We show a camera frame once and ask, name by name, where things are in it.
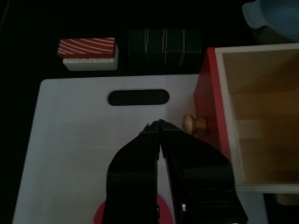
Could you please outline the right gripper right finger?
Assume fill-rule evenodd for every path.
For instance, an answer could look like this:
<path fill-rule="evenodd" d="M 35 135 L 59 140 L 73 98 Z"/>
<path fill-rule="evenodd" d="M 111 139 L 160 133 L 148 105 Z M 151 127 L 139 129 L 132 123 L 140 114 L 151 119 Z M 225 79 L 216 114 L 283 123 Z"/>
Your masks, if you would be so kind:
<path fill-rule="evenodd" d="M 159 126 L 176 224 L 248 224 L 229 160 L 173 124 Z"/>

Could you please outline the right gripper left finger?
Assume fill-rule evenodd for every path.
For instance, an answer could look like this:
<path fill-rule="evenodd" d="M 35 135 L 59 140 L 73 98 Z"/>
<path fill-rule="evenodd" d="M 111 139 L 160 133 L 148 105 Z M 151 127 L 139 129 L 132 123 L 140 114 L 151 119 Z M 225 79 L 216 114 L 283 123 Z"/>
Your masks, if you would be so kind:
<path fill-rule="evenodd" d="M 159 123 L 147 124 L 107 169 L 103 224 L 157 224 Z"/>

